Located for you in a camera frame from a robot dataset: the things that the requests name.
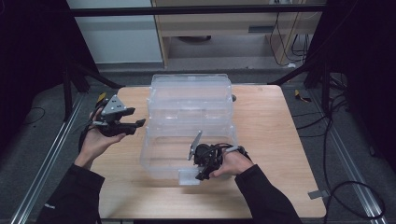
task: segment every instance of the black cloth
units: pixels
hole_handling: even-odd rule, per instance
[[[42,208],[36,223],[90,224],[99,218],[99,192],[105,179],[72,165]]]
[[[247,201],[254,223],[303,223],[289,199],[270,183],[257,164],[237,175],[235,182]]]
[[[94,224],[99,218],[99,192],[105,179],[72,165],[44,205],[37,224]],[[275,188],[258,165],[237,175],[235,182],[244,195],[254,223],[302,223],[288,198]]]

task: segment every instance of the wooden table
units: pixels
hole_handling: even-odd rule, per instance
[[[300,217],[323,217],[323,201],[311,200],[307,194],[318,186],[282,90],[278,86],[234,85],[233,94],[237,98],[233,122],[239,145],[291,200]],[[149,118],[149,87],[122,88],[118,96],[128,107],[136,108],[122,122]],[[205,180],[199,186],[151,179],[139,164],[144,137],[145,128],[140,128],[94,162],[92,170],[106,178],[100,195],[102,218],[251,217],[233,177]]]

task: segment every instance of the person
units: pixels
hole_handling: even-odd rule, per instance
[[[90,128],[80,153],[44,204],[36,223],[100,223],[99,193],[105,179],[90,168],[97,157],[124,137],[125,133],[105,137]],[[238,151],[223,152],[223,164],[210,177],[221,175],[235,175],[254,223],[302,223],[289,199],[270,183],[257,164]]]

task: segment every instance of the transparent plastic container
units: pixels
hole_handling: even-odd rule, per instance
[[[227,75],[154,75],[150,119],[230,119],[232,86]]]
[[[149,121],[140,155],[152,178],[197,185],[198,167],[188,161],[199,131],[200,144],[237,145],[232,122],[232,86],[227,75],[155,75],[148,98]]]

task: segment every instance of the black metal frame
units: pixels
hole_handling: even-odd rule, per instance
[[[311,5],[238,5],[238,6],[194,6],[194,7],[115,7],[79,8],[70,10],[50,10],[73,17],[104,16],[143,16],[143,15],[180,15],[180,14],[222,14],[222,13],[260,13],[260,12],[317,12],[324,11],[325,4]]]

